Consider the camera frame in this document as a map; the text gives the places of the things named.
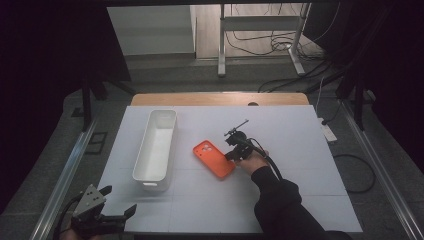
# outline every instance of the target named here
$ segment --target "wooden edge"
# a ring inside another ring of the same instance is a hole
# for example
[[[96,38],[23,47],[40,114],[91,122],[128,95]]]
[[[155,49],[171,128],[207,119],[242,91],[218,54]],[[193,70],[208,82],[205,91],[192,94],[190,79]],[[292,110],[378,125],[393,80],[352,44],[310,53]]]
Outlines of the wooden edge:
[[[131,106],[259,106],[309,105],[303,93],[146,93],[137,94]]]

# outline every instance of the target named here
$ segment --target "white tabletop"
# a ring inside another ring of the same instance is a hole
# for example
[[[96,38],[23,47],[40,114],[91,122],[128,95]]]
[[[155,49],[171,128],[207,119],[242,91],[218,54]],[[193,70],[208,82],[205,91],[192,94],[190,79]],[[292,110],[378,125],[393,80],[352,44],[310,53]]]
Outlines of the white tabletop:
[[[170,188],[143,191],[132,178],[149,114],[177,112],[177,141]],[[239,130],[269,151],[283,178],[299,186],[302,204],[326,230],[361,232],[361,227],[331,156],[312,106],[148,106],[128,107],[109,156],[99,189],[112,185],[105,215],[121,215],[137,204],[127,232],[258,233],[253,213],[257,186],[236,168],[216,178],[193,154],[203,140],[223,153],[232,150],[224,133]]]

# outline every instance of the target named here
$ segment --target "hand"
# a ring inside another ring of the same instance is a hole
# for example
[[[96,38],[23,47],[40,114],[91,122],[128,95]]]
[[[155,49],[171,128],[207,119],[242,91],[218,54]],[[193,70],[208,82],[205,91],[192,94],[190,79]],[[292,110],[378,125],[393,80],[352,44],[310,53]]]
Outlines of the hand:
[[[82,238],[71,228],[60,234],[60,240],[82,240]],[[101,237],[97,235],[90,237],[89,240],[101,240]]]
[[[268,161],[256,151],[253,151],[245,160],[235,160],[234,162],[237,166],[243,168],[249,176],[259,168],[269,166]]]

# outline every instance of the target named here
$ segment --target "orange phone case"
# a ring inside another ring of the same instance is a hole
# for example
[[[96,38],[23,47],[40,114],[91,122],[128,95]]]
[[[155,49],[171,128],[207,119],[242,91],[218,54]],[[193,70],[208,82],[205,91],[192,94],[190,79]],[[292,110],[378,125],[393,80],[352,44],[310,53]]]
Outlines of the orange phone case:
[[[224,178],[236,167],[233,161],[227,161],[224,154],[208,140],[195,146],[193,153],[219,178]]]

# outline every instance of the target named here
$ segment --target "white plastic container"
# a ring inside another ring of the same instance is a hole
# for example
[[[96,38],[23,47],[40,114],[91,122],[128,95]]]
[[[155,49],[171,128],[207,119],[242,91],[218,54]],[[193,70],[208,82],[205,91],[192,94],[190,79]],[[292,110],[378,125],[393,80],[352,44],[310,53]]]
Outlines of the white plastic container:
[[[177,113],[153,110],[134,166],[133,178],[144,190],[165,191],[172,179]]]

